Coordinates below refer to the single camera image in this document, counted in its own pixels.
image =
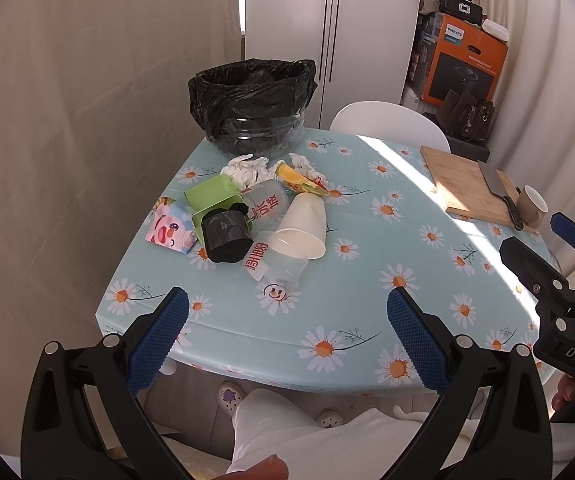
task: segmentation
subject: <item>table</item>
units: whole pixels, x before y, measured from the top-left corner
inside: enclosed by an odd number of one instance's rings
[[[148,217],[98,308],[101,330],[125,332],[176,285],[189,294],[190,318],[174,359],[265,384],[366,396],[423,389],[387,319],[394,286],[480,346],[536,340],[536,300],[503,266],[499,247],[514,235],[551,263],[540,235],[447,215],[416,148],[308,129],[295,152],[327,176],[331,192],[327,252],[309,262],[295,290],[277,296],[240,264],[212,263],[198,244],[188,255],[156,246],[145,240]],[[227,162],[204,140],[161,195],[183,200]],[[543,380],[552,373],[539,368]]]

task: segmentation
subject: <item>cabinet handle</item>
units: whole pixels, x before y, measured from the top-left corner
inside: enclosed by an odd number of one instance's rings
[[[336,33],[339,28],[339,7],[341,6],[341,0],[336,0],[336,22],[334,23],[334,43],[331,47],[331,64],[330,64],[330,83],[331,83],[331,72],[334,69],[334,52],[336,51]]]
[[[319,81],[321,80],[321,70],[323,69],[323,50],[325,49],[325,25],[327,25],[327,3],[325,0],[325,14],[323,15],[323,38],[321,40],[321,62],[319,63]]]

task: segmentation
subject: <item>trash bin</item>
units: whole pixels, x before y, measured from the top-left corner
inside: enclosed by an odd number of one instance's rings
[[[227,155],[280,156],[303,136],[315,75],[311,59],[248,59],[211,68],[189,81],[190,111]]]

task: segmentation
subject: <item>hand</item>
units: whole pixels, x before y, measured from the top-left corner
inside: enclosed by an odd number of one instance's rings
[[[287,464],[274,454],[247,471],[229,473],[214,480],[287,480],[288,476]]]
[[[575,399],[575,379],[564,374],[559,381],[558,392],[552,399],[552,409],[555,412],[563,409],[565,404]]]

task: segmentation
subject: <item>orange box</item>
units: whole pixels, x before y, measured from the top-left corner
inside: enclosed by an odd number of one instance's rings
[[[408,81],[425,102],[440,105],[450,90],[491,100],[507,45],[480,28],[434,12],[419,16]]]

